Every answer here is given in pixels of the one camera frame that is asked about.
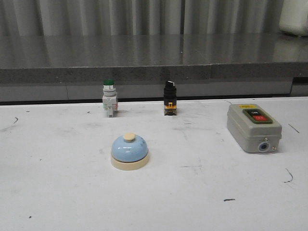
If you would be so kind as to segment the blue and cream call bell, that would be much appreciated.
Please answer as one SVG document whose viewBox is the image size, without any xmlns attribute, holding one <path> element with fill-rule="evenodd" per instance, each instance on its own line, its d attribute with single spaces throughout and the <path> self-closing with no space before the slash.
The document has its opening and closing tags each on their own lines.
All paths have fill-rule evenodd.
<svg viewBox="0 0 308 231">
<path fill-rule="evenodd" d="M 111 164 L 120 170 L 131 171 L 144 167 L 150 155 L 146 141 L 135 133 L 126 133 L 111 147 Z"/>
</svg>

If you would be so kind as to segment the grey stone counter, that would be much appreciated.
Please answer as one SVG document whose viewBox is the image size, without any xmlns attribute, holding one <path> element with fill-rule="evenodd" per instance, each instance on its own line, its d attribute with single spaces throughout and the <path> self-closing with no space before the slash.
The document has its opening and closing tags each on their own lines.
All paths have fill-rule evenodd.
<svg viewBox="0 0 308 231">
<path fill-rule="evenodd" d="M 3 36 L 0 100 L 99 101 L 113 79 L 121 100 L 307 96 L 308 40 L 282 33 Z"/>
</svg>

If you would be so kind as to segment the white container in background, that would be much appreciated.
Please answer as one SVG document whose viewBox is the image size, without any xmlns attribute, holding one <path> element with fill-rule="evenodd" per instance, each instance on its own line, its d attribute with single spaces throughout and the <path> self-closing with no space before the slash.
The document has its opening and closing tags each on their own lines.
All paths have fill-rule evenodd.
<svg viewBox="0 0 308 231">
<path fill-rule="evenodd" d="M 282 32 L 296 36 L 308 36 L 308 1 L 284 0 L 279 20 Z"/>
</svg>

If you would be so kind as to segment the black selector switch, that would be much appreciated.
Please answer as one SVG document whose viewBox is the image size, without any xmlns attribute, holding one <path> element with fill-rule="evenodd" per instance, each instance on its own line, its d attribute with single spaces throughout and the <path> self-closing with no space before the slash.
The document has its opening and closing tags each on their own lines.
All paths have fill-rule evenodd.
<svg viewBox="0 0 308 231">
<path fill-rule="evenodd" d="M 172 116 L 177 114 L 176 87 L 173 81 L 166 81 L 164 88 L 164 115 Z"/>
</svg>

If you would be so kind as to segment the green pushbutton switch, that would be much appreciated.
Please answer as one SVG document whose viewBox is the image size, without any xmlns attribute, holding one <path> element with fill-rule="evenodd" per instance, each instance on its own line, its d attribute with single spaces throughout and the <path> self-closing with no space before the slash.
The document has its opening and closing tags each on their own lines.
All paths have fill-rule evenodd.
<svg viewBox="0 0 308 231">
<path fill-rule="evenodd" d="M 103 81 L 103 107 L 109 117 L 113 117 L 118 111 L 118 100 L 115 82 L 112 79 Z"/>
</svg>

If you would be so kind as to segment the grey on-off switch box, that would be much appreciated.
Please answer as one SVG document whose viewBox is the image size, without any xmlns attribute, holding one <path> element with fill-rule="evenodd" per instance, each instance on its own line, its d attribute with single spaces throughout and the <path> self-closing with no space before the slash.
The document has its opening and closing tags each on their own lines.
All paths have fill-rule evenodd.
<svg viewBox="0 0 308 231">
<path fill-rule="evenodd" d="M 231 104 L 227 128 L 248 153 L 274 152 L 282 138 L 282 126 L 257 104 Z"/>
</svg>

